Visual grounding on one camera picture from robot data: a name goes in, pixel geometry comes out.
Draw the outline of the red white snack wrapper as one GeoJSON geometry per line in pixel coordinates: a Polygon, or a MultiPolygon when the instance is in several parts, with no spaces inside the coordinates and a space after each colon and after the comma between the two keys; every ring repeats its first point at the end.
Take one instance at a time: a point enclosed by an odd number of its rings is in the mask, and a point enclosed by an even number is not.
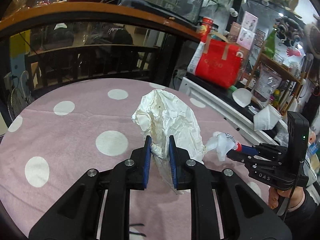
{"type": "Polygon", "coordinates": [[[225,161],[230,150],[241,150],[240,142],[229,133],[214,132],[205,145],[207,151],[215,151],[219,161],[225,161]]]}

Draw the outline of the large white paper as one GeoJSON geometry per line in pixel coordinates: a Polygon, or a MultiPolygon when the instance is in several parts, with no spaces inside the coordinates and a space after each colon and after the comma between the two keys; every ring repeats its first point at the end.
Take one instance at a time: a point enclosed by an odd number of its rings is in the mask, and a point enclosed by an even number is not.
{"type": "Polygon", "coordinates": [[[172,135],[176,146],[187,150],[189,156],[200,163],[207,153],[193,110],[176,95],[154,89],[142,97],[131,119],[141,128],[144,137],[151,137],[151,153],[159,174],[168,187],[179,194],[172,183],[169,137],[172,135]]]}

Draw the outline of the white paper cup stack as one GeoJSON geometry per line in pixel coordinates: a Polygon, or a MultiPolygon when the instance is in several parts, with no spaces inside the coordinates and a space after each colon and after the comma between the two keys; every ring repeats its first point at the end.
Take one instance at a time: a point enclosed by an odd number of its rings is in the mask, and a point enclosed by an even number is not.
{"type": "Polygon", "coordinates": [[[264,109],[253,116],[253,127],[255,131],[266,131],[273,129],[279,120],[282,119],[281,114],[271,105],[267,105],[264,109]]]}

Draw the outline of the white drawer cabinet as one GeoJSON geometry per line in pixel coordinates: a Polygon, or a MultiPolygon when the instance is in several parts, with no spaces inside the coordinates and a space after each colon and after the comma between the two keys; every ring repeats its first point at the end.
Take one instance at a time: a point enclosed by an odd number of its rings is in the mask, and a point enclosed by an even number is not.
{"type": "Polygon", "coordinates": [[[187,74],[181,81],[179,91],[219,112],[249,143],[253,145],[261,142],[278,144],[274,140],[277,134],[275,128],[266,131],[254,130],[254,114],[248,107],[242,108],[233,100],[231,90],[212,85],[192,74],[187,74]]]}

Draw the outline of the pink polka dot tablecloth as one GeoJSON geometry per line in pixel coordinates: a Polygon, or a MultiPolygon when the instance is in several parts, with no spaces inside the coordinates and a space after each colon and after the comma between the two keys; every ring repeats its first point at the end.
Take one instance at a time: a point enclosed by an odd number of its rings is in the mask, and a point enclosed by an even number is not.
{"type": "MultiPolygon", "coordinates": [[[[1,201],[26,235],[42,215],[90,168],[109,170],[144,145],[131,120],[142,96],[154,88],[176,94],[194,112],[205,144],[214,132],[249,145],[219,113],[195,95],[144,81],[97,79],[63,86],[25,108],[1,142],[1,201]]],[[[213,170],[233,169],[265,202],[268,186],[248,177],[243,165],[204,157],[213,170]]],[[[144,239],[190,239],[190,194],[174,193],[151,162],[148,187],[132,191],[131,230],[144,239]]]]}

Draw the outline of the wooden shelf rack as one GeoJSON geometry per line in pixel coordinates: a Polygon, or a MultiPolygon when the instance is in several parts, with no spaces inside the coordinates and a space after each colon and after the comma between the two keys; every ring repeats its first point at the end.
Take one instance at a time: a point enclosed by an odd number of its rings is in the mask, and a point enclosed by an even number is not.
{"type": "Polygon", "coordinates": [[[293,102],[298,99],[298,95],[304,86],[304,80],[308,77],[308,73],[301,72],[299,77],[295,77],[285,65],[276,63],[276,61],[260,52],[247,80],[245,88],[249,87],[255,71],[261,67],[261,64],[267,67],[268,70],[271,70],[273,74],[280,77],[282,81],[289,82],[279,101],[280,113],[284,116],[292,106],[293,102]]]}

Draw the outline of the red tote bag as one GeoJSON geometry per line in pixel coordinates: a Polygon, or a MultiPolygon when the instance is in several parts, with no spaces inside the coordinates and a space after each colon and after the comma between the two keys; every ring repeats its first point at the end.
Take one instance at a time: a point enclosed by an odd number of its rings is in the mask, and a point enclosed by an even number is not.
{"type": "Polygon", "coordinates": [[[187,72],[229,88],[235,84],[248,50],[234,43],[203,38],[187,67],[187,72]]]}

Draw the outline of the wooden railing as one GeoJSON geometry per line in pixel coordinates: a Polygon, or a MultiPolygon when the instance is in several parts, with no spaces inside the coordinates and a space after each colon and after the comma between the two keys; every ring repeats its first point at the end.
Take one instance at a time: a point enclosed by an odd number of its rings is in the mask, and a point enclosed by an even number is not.
{"type": "Polygon", "coordinates": [[[32,90],[115,77],[167,86],[183,45],[199,42],[195,28],[174,17],[129,7],[58,2],[1,20],[1,47],[23,41],[24,67],[39,79],[32,90]]]}

